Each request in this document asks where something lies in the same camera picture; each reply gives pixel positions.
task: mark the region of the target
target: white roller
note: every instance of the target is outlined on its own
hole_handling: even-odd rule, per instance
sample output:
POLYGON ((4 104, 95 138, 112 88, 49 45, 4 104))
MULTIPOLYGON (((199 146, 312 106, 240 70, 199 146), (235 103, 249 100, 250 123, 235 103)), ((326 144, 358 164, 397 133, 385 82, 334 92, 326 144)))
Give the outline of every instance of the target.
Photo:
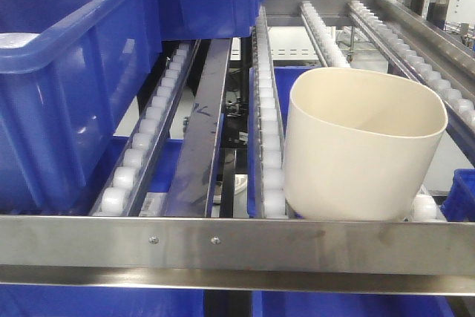
POLYGON ((277 111, 271 108, 262 108, 261 120, 273 120, 277 122, 277 111))
POLYGON ((381 34, 381 36, 383 36, 386 39, 398 38, 398 36, 395 33, 393 33, 393 31, 388 27, 386 27, 385 29, 381 29, 379 33, 381 34))
POLYGON ((399 53, 400 55, 410 50, 409 45, 406 45, 406 44, 397 44, 395 46, 395 49, 396 49, 396 52, 399 53))
POLYGON ((261 130, 265 134, 278 135, 279 127, 276 120, 261 120, 261 130))
POLYGON ((453 109, 455 109, 459 114, 463 114, 466 111, 473 110, 474 104, 469 99, 458 99, 454 102, 453 109))
POLYGON ((281 169, 282 168, 282 152, 280 150, 267 150, 262 152, 262 165, 265 168, 281 169))
POLYGON ((272 80, 270 78, 260 78, 259 88, 272 88, 272 80))
POLYGON ((425 65, 424 59, 421 56, 411 56, 407 58, 407 61, 417 69, 418 65, 425 65))
POLYGON ((155 135, 158 130, 158 121, 154 119, 142 119, 139 125, 139 133, 155 135))
POLYGON ((271 108, 275 109, 275 99, 274 98, 261 98, 261 108, 271 108))
POLYGON ((137 167, 117 167, 114 172, 114 178, 112 179, 112 186, 130 191, 134 187, 138 172, 137 167))
POLYGON ((272 88, 260 88, 259 99, 272 98, 274 99, 274 90, 272 88))
POLYGON ((262 177, 264 189, 282 189, 284 187, 284 172, 281 169, 263 169, 262 177))
POLYGON ((183 65, 179 62, 170 62, 170 64, 168 65, 168 68, 175 71, 181 71, 182 67, 183 65))
POLYGON ((420 74, 423 74, 424 72, 427 72, 427 71, 432 71, 432 66, 424 62, 414 64, 414 68, 420 74))
POLYGON ((148 107, 147 110, 145 111, 145 118, 160 121, 164 113, 165 113, 164 108, 148 107))
POLYGON ((124 166, 141 168, 143 164, 143 158, 145 156, 145 150, 140 150, 138 148, 128 148, 124 152, 124 160, 122 164, 124 166))
POLYGON ((281 218, 285 215, 285 201, 284 203, 275 202, 273 200, 265 200, 263 202, 264 205, 264 215, 266 218, 281 218))
POLYGON ((102 194, 100 215, 120 215, 124 210, 128 191, 119 187, 108 187, 102 194))
POLYGON ((265 78, 270 78, 270 70, 261 70, 259 68, 259 71, 258 71, 258 74, 259 74, 259 77, 265 77, 265 78))
POLYGON ((412 216, 416 222, 436 219, 436 202, 430 195, 417 195, 413 201, 412 216))
POLYGON ((409 59, 410 57, 415 57, 417 56, 417 52, 415 52, 414 50, 406 50, 402 56, 405 58, 405 59, 409 59))
POLYGON ((436 71, 425 71, 422 74, 422 77, 425 79, 428 85, 430 85, 432 81, 438 81, 442 79, 440 73, 436 71))
POLYGON ((187 42, 181 42, 178 45, 178 49, 188 51, 190 49, 190 44, 187 42))
POLYGON ((151 100, 152 107, 167 108, 168 97, 154 96, 151 100))
POLYGON ((281 189, 264 189, 263 199, 285 205, 285 194, 281 189))
POLYGON ((376 30, 378 33, 386 32, 386 30, 391 31, 391 30, 388 29, 387 26, 386 26, 385 24, 383 24, 382 22, 381 22, 381 24, 376 24, 375 30, 376 30))
POLYGON ((132 148, 139 148, 147 151, 150 148, 151 141, 154 139, 150 134, 136 133, 132 138, 132 148))
POLYGON ((173 88, 177 84, 176 78, 163 77, 160 83, 163 87, 173 88))
POLYGON ((258 55, 258 58, 259 58, 259 61, 258 61, 258 68, 261 68, 261 69, 264 69, 265 68, 265 64, 269 64, 270 63, 270 57, 269 57, 269 54, 264 51, 264 48, 261 48, 261 51, 263 52, 261 55, 258 55))
POLYGON ((471 109, 462 114, 462 119, 467 125, 475 127, 475 110, 471 109))
POLYGON ((445 99, 449 104, 451 104, 454 100, 462 98, 462 92, 453 88, 444 89, 440 94, 442 95, 442 98, 445 99))
POLYGON ((280 150, 281 139, 277 134, 262 133, 262 146, 266 150, 280 150))
POLYGON ((267 45, 268 45, 268 42, 266 38, 258 39, 258 47, 262 48, 262 47, 266 47, 267 45))
POLYGON ((399 37, 393 37, 393 38, 390 38, 389 39, 389 43, 392 45, 392 46, 397 46, 397 45, 402 45, 404 44, 404 41, 402 39, 400 39, 399 37))
POLYGON ((173 91, 172 88, 170 87, 163 87, 163 86, 160 86, 158 89, 157 89, 157 92, 156 92, 156 96, 157 97, 165 97, 165 98, 169 98, 171 96, 171 92, 173 91))
POLYGON ((259 63, 258 64, 259 70, 270 71, 270 64, 269 63, 259 63))
POLYGON ((183 50, 182 48, 178 48, 177 52, 175 52, 175 56, 186 56, 188 54, 187 50, 183 50))
POLYGON ((169 68, 168 70, 165 71, 165 77, 168 77, 168 78, 177 79, 179 75, 180 75, 180 72, 177 70, 172 70, 169 68))
POLYGON ((432 81, 431 87, 435 92, 441 93, 443 90, 449 89, 451 87, 451 83, 446 79, 439 79, 438 81, 432 81))
POLYGON ((98 211, 92 214, 94 217, 116 217, 120 213, 98 211))
POLYGON ((171 59, 171 62, 172 63, 179 63, 179 64, 183 64, 185 63, 185 60, 186 60, 186 57, 185 56, 182 56, 182 55, 175 55, 173 56, 173 58, 171 59))

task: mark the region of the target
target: roller conveyor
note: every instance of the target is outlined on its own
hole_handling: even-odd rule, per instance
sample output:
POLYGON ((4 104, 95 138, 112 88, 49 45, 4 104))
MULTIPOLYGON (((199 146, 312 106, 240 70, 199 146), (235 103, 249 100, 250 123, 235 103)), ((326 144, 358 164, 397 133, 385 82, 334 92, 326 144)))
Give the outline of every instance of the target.
MULTIPOLYGON (((0 281, 475 294, 475 254, 471 242, 475 226, 472 223, 348 223, 287 219, 293 218, 293 213, 285 210, 278 179, 275 180, 275 175, 266 175, 280 170, 278 155, 282 153, 283 140, 266 29, 276 25, 302 26, 307 22, 308 31, 318 38, 321 32, 312 29, 312 14, 306 13, 311 7, 326 26, 356 26, 363 30, 395 68, 395 73, 429 85, 432 82, 424 75, 429 67, 424 65, 431 66, 430 71, 440 73, 440 79, 433 79, 433 88, 447 97, 451 113, 449 132, 474 161, 475 138, 471 121, 461 115, 460 106, 451 104, 451 100, 474 99, 475 60, 463 46, 415 18, 393 0, 267 0, 254 36, 249 123, 253 125, 255 137, 249 138, 249 151, 255 162, 257 217, 282 219, 208 218, 230 51, 230 40, 213 40, 177 174, 161 212, 163 217, 101 217, 98 216, 101 215, 98 213, 99 201, 92 211, 94 216, 90 217, 1 216, 0 241, 6 248, 0 250, 0 281), (414 52, 397 52, 396 46, 390 46, 390 41, 407 45, 407 48, 399 46, 401 51, 414 52), (459 91, 460 96, 450 89, 459 91), (268 197, 276 199, 277 204, 267 203, 272 201, 267 200, 268 197), (24 244, 25 241, 37 244, 24 244)), ((317 40, 315 43, 319 49, 329 45, 317 40)), ((344 59, 341 52, 335 56, 338 60, 344 59)), ((322 62, 338 65, 334 63, 335 56, 325 55, 321 49, 322 62)), ((178 91, 182 85, 183 82, 176 82, 175 89, 178 91)), ((166 120, 174 111, 176 96, 173 96, 173 105, 168 107, 166 120)), ((155 134, 168 130, 167 122, 164 123, 159 131, 154 130, 155 134)), ((140 132, 140 129, 141 125, 137 123, 136 130, 140 132)), ((160 138, 160 134, 155 137, 154 146, 160 146, 160 138)), ((130 149, 133 139, 127 145, 126 149, 130 149)), ((114 174, 104 192, 111 183, 114 185, 114 174)), ((135 199, 126 199, 123 210, 116 215, 138 215, 146 192, 135 187, 133 191, 142 193, 133 194, 135 199)))

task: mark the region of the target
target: stainless steel frame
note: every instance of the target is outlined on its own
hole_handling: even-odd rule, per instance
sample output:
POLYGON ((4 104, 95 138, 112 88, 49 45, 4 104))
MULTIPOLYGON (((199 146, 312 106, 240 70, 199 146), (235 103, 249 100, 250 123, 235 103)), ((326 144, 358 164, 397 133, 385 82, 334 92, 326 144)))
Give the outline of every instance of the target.
MULTIPOLYGON (((301 1, 267 0, 269 26, 301 24, 301 1)), ((328 25, 353 24, 350 0, 310 1, 328 25)), ((475 60, 466 49, 392 0, 360 1, 474 97, 475 60)), ((203 84, 219 96, 229 40, 214 43, 203 84)), ((206 100, 212 115, 219 100, 206 100)), ((201 168, 215 153, 219 122, 203 127, 211 141, 201 168)), ((197 191, 177 187, 171 196, 189 209, 172 214, 194 212, 195 203, 196 213, 206 210, 197 180, 209 183, 210 171, 195 167, 197 191)), ((475 295, 474 237, 473 223, 0 216, 0 282, 475 295)))

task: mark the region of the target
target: industrial machine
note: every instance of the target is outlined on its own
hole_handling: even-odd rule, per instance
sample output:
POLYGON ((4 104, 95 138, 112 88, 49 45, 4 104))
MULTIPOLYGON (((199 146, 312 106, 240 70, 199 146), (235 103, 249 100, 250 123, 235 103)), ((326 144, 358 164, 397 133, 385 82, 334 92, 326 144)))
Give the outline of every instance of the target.
MULTIPOLYGON (((265 0, 239 62, 230 61, 231 39, 168 43, 139 92, 140 118, 85 215, 0 215, 0 283, 193 289, 205 291, 207 316, 270 316, 263 301, 279 298, 259 292, 268 290, 474 295, 473 223, 311 221, 286 205, 285 116, 269 44, 269 29, 286 26, 304 26, 320 65, 334 67, 350 67, 351 56, 327 27, 352 29, 350 51, 361 31, 391 73, 443 98, 448 133, 475 163, 469 49, 395 0, 265 0), (230 68, 240 69, 239 100, 226 103, 230 68), (176 168, 166 192, 150 194, 186 83, 195 99, 176 168), (264 129, 264 118, 274 123, 264 129), (280 155, 266 156, 267 148, 280 155), (252 219, 233 217, 236 174, 249 177, 252 219), (212 218, 217 176, 220 213, 212 218)), ((431 301, 452 316, 444 299, 431 301)))

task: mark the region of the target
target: metal rail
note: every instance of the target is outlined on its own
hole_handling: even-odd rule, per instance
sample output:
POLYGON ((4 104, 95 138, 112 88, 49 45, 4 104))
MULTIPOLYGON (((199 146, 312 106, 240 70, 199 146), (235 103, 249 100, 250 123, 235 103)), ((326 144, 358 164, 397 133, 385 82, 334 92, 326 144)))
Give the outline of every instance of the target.
POLYGON ((8 216, 0 227, 2 283, 475 295, 472 223, 8 216))
POLYGON ((161 215, 211 215, 230 53, 231 39, 212 40, 161 215))

